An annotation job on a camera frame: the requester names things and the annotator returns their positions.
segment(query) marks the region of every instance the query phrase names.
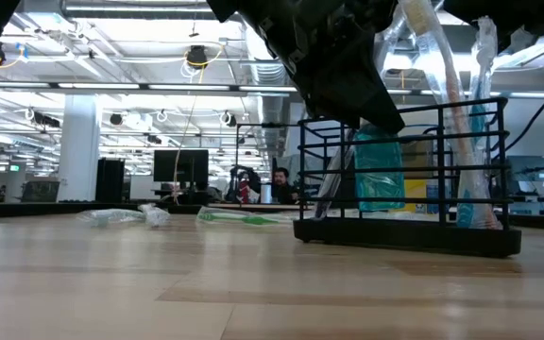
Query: wooden floor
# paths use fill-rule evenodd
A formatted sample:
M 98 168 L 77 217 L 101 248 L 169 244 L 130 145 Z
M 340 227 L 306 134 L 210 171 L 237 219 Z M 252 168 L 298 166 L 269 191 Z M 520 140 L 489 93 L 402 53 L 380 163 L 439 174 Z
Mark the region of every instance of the wooden floor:
M 0 219 L 0 339 L 544 340 L 544 231 L 492 260 L 173 219 Z

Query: black cable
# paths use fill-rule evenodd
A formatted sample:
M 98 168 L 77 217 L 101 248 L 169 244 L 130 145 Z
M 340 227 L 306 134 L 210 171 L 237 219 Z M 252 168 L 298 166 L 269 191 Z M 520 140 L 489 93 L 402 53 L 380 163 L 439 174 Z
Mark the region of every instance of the black cable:
M 538 111 L 535 113 L 535 115 L 533 116 L 533 118 L 530 120 L 530 122 L 528 122 L 528 125 L 524 128 L 524 130 L 520 133 L 520 135 L 516 138 L 516 140 L 511 143 L 509 146 L 507 146 L 505 148 L 505 151 L 509 150 L 510 148 L 512 148 L 515 144 L 517 144 L 523 137 L 524 135 L 526 134 L 526 132 L 528 132 L 528 130 L 532 127 L 533 123 L 535 122 L 536 118 L 538 118 L 538 116 L 544 111 L 544 103 L 543 105 L 538 109 Z

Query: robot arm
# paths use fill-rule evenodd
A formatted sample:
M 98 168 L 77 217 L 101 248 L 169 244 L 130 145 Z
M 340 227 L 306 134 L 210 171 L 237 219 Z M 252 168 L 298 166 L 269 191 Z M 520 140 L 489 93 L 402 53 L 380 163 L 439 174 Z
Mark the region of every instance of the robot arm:
M 373 65 L 375 33 L 397 0 L 208 0 L 224 22 L 238 11 L 284 64 L 314 116 L 389 133 L 404 127 Z

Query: ceiling beam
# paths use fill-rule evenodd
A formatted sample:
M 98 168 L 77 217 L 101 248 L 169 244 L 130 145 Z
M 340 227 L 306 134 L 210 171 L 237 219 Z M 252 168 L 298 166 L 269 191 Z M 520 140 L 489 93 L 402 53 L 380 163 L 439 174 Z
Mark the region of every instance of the ceiling beam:
M 0 81 L 0 90 L 10 92 L 59 94 L 161 94 L 161 95 L 214 95 L 214 96 L 289 96 L 298 90 L 293 86 L 262 86 L 235 84 L 138 84 L 138 83 L 47 83 Z M 388 89 L 391 95 L 433 96 L 430 90 Z M 544 92 L 493 92 L 493 97 L 544 99 Z

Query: black metal rack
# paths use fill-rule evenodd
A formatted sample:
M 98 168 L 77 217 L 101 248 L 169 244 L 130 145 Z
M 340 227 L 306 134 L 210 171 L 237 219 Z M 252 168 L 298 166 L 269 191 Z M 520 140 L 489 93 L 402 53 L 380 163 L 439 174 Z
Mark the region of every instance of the black metal rack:
M 393 138 L 383 138 L 367 141 L 347 141 L 347 126 L 339 124 L 338 127 L 311 128 L 310 124 L 315 122 L 330 121 L 326 118 L 306 119 L 298 124 L 300 129 L 300 158 L 301 169 L 299 173 L 300 187 L 306 178 L 318 178 L 330 174 L 337 174 L 341 180 L 346 175 L 364 173 L 391 173 L 391 172 L 433 172 L 430 179 L 437 179 L 438 198 L 412 198 L 412 197 L 348 197 L 343 195 L 340 190 L 339 195 L 335 197 L 316 197 L 305 198 L 303 189 L 300 196 L 299 220 L 294 222 L 294 233 L 296 238 L 304 241 L 324 241 L 325 243 L 337 243 L 345 245 L 358 245 L 368 247 L 397 247 L 412 250 L 425 250 L 436 252 L 451 252 L 472 255 L 483 255 L 491 257 L 506 257 L 518 254 L 520 251 L 521 232 L 511 229 L 509 226 L 509 203 L 507 196 L 506 183 L 504 183 L 505 172 L 508 168 L 505 157 L 505 139 L 509 133 L 504 129 L 503 109 L 507 104 L 506 98 L 493 98 L 484 100 L 475 100 L 461 103 L 450 103 L 444 105 L 433 105 L 428 107 L 410 108 L 399 110 L 400 114 L 417 114 L 423 111 L 436 111 L 438 126 L 435 129 L 435 135 L 415 135 Z M 444 123 L 444 112 L 452 108 L 462 107 L 468 111 L 468 107 L 474 105 L 496 106 L 495 110 L 489 110 L 479 113 L 471 113 L 473 116 L 489 116 L 486 119 L 485 130 L 483 132 L 471 133 L 447 133 Z M 322 139 L 323 143 L 306 144 L 306 133 Z M 445 155 L 451 154 L 446 148 L 446 141 L 465 138 L 484 137 L 486 138 L 486 152 L 497 153 L 499 161 L 496 163 L 476 164 L 476 165 L 446 165 Z M 491 146 L 491 139 L 497 142 Z M 437 149 L 433 153 L 437 159 L 437 165 L 424 167 L 392 167 L 392 168 L 372 168 L 372 169 L 354 169 L 348 170 L 345 166 L 345 153 L 353 145 L 372 145 L 386 143 L 410 143 L 414 141 L 436 141 Z M 321 169 L 319 171 L 305 171 L 305 156 L 322 158 L 328 156 L 329 147 L 339 147 L 341 153 L 341 167 L 339 170 Z M 323 155 L 312 151 L 314 148 L 322 148 Z M 480 198 L 456 198 L 454 195 L 447 197 L 446 181 L 458 178 L 455 173 L 467 170 L 497 170 L 501 176 L 501 196 L 488 199 Z M 304 219 L 304 210 L 306 201 L 310 202 L 338 202 L 340 203 L 340 218 L 326 217 L 322 220 Z M 349 202 L 402 202 L 416 204 L 437 204 L 439 208 L 438 222 L 424 221 L 403 221 L 403 220 L 383 220 L 364 218 L 360 212 L 358 218 L 346 218 L 346 209 L 342 203 Z M 503 229 L 465 229 L 457 228 L 455 224 L 447 221 L 447 206 L 449 204 L 471 203 L 471 204 L 491 204 L 501 208 L 500 220 Z

